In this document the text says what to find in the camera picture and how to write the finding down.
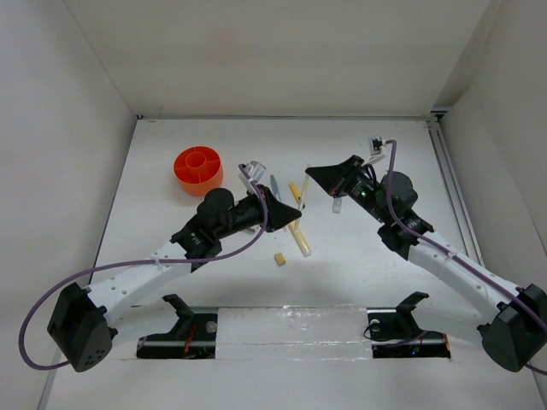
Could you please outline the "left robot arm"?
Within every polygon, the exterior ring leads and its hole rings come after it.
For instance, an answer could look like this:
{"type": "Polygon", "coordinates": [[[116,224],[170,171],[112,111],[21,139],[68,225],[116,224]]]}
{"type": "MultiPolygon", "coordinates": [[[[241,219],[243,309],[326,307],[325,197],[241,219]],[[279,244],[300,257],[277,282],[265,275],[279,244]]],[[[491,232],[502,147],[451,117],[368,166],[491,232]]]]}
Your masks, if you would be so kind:
{"type": "Polygon", "coordinates": [[[76,372],[86,372],[127,335],[128,314],[134,307],[163,285],[212,261],[222,251],[222,239],[252,226],[274,232],[301,215],[264,185],[240,201],[227,189],[213,189],[184,227],[144,264],[86,288],[76,283],[65,286],[47,331],[69,365],[76,372]]]}

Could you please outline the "thin yellow highlighter pen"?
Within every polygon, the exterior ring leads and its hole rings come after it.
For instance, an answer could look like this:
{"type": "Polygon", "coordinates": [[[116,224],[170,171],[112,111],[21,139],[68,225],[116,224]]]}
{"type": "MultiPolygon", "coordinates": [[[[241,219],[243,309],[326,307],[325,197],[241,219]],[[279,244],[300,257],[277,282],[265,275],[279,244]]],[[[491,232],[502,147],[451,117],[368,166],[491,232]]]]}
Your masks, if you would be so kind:
{"type": "MultiPolygon", "coordinates": [[[[303,202],[304,208],[305,208],[305,199],[306,199],[306,196],[307,196],[308,188],[309,188],[309,175],[307,173],[304,173],[303,185],[302,185],[302,189],[300,190],[300,192],[302,194],[302,198],[303,198],[302,202],[303,202]]],[[[297,205],[297,209],[299,210],[300,213],[303,212],[304,208],[300,208],[297,205]]]]}

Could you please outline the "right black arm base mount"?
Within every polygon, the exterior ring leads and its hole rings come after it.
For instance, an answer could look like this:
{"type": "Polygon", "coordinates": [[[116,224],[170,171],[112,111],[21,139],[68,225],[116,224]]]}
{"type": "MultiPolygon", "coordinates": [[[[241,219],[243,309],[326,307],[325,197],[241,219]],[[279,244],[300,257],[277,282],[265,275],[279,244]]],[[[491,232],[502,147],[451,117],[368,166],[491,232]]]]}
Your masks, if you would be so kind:
{"type": "Polygon", "coordinates": [[[447,336],[422,330],[412,316],[418,303],[428,297],[417,291],[396,307],[367,309],[368,323],[362,335],[371,342],[374,359],[451,358],[447,336]]]}

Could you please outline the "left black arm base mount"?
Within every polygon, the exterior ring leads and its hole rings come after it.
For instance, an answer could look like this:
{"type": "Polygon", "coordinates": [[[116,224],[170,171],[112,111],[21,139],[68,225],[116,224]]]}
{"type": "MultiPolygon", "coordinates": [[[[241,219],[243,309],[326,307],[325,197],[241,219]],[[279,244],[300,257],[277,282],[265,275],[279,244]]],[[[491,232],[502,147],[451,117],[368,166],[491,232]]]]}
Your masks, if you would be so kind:
{"type": "Polygon", "coordinates": [[[136,357],[141,360],[212,360],[218,328],[217,307],[189,307],[179,296],[166,295],[177,321],[165,332],[140,337],[136,357]]]}

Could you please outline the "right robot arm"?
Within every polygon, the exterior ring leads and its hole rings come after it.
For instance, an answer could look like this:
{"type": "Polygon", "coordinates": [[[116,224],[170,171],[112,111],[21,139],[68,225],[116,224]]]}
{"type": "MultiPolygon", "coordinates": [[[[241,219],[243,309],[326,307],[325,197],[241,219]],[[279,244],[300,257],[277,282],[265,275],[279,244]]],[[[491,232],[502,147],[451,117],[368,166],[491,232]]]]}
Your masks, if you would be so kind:
{"type": "Polygon", "coordinates": [[[330,197],[347,196],[367,211],[381,224],[378,234],[390,251],[448,285],[479,314],[465,320],[434,313],[423,303],[429,295],[416,291],[396,306],[387,339],[401,343],[428,331],[458,336],[510,372],[519,372],[545,346],[545,292],[500,278],[454,249],[412,209],[418,194],[406,174],[391,169],[378,179],[357,155],[305,172],[330,197]]]}

